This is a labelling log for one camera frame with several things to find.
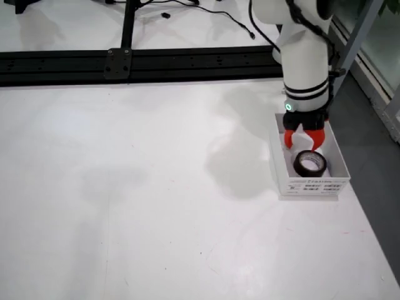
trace black bracket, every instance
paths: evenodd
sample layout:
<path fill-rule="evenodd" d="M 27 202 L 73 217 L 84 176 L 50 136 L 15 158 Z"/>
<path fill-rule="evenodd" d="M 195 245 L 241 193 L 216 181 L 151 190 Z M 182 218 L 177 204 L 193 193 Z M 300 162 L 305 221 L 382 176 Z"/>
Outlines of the black bracket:
<path fill-rule="evenodd" d="M 111 48 L 107 52 L 104 78 L 109 80 L 129 79 L 131 74 L 132 50 L 130 48 Z"/>
<path fill-rule="evenodd" d="M 4 0 L 4 3 L 14 5 L 15 13 L 22 14 L 28 5 L 38 2 L 40 0 Z"/>

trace roll of tape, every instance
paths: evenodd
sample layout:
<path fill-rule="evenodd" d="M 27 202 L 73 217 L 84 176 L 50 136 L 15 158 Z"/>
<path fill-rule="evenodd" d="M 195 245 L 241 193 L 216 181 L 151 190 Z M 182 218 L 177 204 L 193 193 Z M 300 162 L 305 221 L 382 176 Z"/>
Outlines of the roll of tape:
<path fill-rule="evenodd" d="M 301 177 L 322 177 L 328 164 L 324 156 L 315 151 L 301 151 L 293 163 L 294 170 Z"/>

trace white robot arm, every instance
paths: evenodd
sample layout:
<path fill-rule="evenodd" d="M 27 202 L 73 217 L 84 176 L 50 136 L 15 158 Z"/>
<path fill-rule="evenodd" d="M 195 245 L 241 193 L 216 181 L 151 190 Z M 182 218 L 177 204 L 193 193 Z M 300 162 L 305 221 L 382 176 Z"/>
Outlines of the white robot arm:
<path fill-rule="evenodd" d="M 303 125 L 317 149 L 324 141 L 326 107 L 331 100 L 326 34 L 336 0 L 254 0 L 254 14 L 263 23 L 282 24 L 274 58 L 282 64 L 287 100 L 285 143 Z"/>

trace white table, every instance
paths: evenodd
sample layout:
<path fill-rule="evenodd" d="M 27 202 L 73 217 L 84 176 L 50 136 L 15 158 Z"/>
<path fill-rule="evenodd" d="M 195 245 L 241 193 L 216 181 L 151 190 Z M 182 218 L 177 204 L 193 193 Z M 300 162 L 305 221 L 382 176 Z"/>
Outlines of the white table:
<path fill-rule="evenodd" d="M 202 3 L 249 24 L 247 1 Z M 172 6 L 138 15 L 136 49 L 263 43 Z M 12 11 L 0 3 L 0 51 L 119 46 L 123 6 Z M 400 299 L 351 186 L 338 201 L 278 195 L 265 115 L 282 87 L 0 89 L 1 299 Z"/>

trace open box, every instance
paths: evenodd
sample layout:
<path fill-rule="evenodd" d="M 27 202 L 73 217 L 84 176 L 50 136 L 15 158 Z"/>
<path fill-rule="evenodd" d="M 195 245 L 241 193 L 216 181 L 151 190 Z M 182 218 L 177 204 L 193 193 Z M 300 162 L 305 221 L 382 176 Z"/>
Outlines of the open box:
<path fill-rule="evenodd" d="M 349 171 L 340 152 L 329 122 L 325 123 L 325 142 L 317 150 L 327 161 L 327 170 L 322 177 L 301 177 L 293 162 L 298 152 L 311 149 L 313 140 L 300 127 L 293 135 L 293 147 L 284 144 L 284 114 L 274 114 L 271 118 L 269 140 L 274 161 L 279 190 L 284 196 L 337 196 L 350 181 Z"/>

